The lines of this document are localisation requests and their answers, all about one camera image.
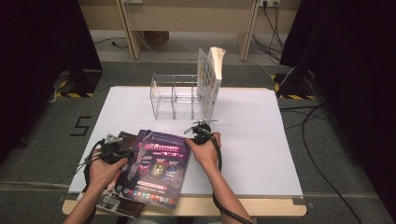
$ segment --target transparent shelf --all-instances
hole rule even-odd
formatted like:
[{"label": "transparent shelf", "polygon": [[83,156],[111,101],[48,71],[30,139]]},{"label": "transparent shelf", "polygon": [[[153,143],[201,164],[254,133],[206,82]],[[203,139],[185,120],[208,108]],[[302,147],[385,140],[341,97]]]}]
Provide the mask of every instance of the transparent shelf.
[{"label": "transparent shelf", "polygon": [[152,76],[150,100],[155,119],[201,119],[196,75]]}]

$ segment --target black curtain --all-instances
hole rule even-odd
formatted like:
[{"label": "black curtain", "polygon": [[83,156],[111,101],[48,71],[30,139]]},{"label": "black curtain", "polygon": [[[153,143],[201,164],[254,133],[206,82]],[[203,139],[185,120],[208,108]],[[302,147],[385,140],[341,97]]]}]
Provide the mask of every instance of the black curtain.
[{"label": "black curtain", "polygon": [[102,66],[77,0],[0,5],[0,141],[7,155],[34,125],[62,71],[83,77],[84,68]]},{"label": "black curtain", "polygon": [[396,1],[302,0],[281,64],[309,69],[396,221]]}]

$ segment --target power strip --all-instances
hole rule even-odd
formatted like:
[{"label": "power strip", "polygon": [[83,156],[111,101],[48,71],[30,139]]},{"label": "power strip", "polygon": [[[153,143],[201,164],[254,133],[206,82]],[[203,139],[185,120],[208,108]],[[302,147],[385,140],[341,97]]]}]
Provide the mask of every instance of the power strip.
[{"label": "power strip", "polygon": [[280,0],[260,0],[260,7],[264,7],[264,1],[267,2],[267,7],[279,7],[280,5]]}]

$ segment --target floor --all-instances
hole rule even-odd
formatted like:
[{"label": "floor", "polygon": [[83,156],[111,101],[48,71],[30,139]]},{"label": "floor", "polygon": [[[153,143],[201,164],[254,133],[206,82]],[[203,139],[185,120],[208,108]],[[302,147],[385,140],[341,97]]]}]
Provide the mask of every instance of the floor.
[{"label": "floor", "polygon": [[[28,146],[14,149],[2,163],[0,223],[62,222],[65,217],[62,214],[64,197],[92,128],[81,137],[71,137],[70,133],[78,132],[75,125],[81,116],[90,115],[90,119],[83,120],[83,125],[94,126],[109,85],[138,85],[144,83],[139,80],[149,80],[140,74],[135,77],[125,74],[130,75],[133,71],[150,75],[156,68],[169,72],[190,72],[195,67],[198,48],[208,51],[212,46],[227,50],[224,69],[236,73],[232,80],[225,80],[227,86],[259,83],[258,87],[272,89],[274,86],[271,86],[269,76],[290,70],[273,63],[253,41],[247,61],[240,62],[232,34],[171,32],[169,41],[162,46],[148,44],[154,52],[144,48],[140,59],[132,60],[128,49],[112,44],[114,41],[120,47],[126,46],[123,32],[91,33],[94,42],[101,42],[95,44],[104,66],[104,74],[98,84],[100,87],[90,99],[57,99],[37,122],[29,136]],[[267,46],[271,42],[270,35],[258,35],[258,38]],[[259,217],[258,223],[359,223],[353,212],[361,223],[394,223],[364,171],[349,158],[337,129],[323,108],[306,123],[305,133],[302,133],[302,123],[310,110],[304,107],[319,103],[317,99],[278,99],[307,214],[303,217]],[[340,192],[346,202],[336,192]],[[116,217],[99,216],[92,223],[116,223],[116,220]]]}]

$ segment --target magazine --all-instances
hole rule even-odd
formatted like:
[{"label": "magazine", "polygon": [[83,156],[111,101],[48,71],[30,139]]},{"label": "magazine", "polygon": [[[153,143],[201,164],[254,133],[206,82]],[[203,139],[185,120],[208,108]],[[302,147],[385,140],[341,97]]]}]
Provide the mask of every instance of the magazine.
[{"label": "magazine", "polygon": [[[136,141],[138,141],[138,138],[134,134],[125,132],[121,132],[119,134],[119,137],[122,138],[120,151],[134,150],[134,157],[129,159],[129,163],[133,164],[137,158],[138,147],[136,147]],[[119,197],[119,193],[116,192],[116,189],[114,187],[118,179],[121,177],[120,174],[121,172],[116,175],[113,182],[110,183],[107,186],[107,189],[104,190],[98,200],[98,203],[96,204],[96,207],[100,210],[107,211],[116,215],[138,218],[144,204]]]},{"label": "magazine", "polygon": [[123,199],[176,209],[190,147],[184,137],[152,131],[140,131],[136,142],[136,161],[121,172],[116,192]]},{"label": "magazine", "polygon": [[213,116],[221,85],[222,59],[225,50],[212,47],[206,55],[199,49],[197,71],[197,96],[201,105],[203,119],[210,120]]}]

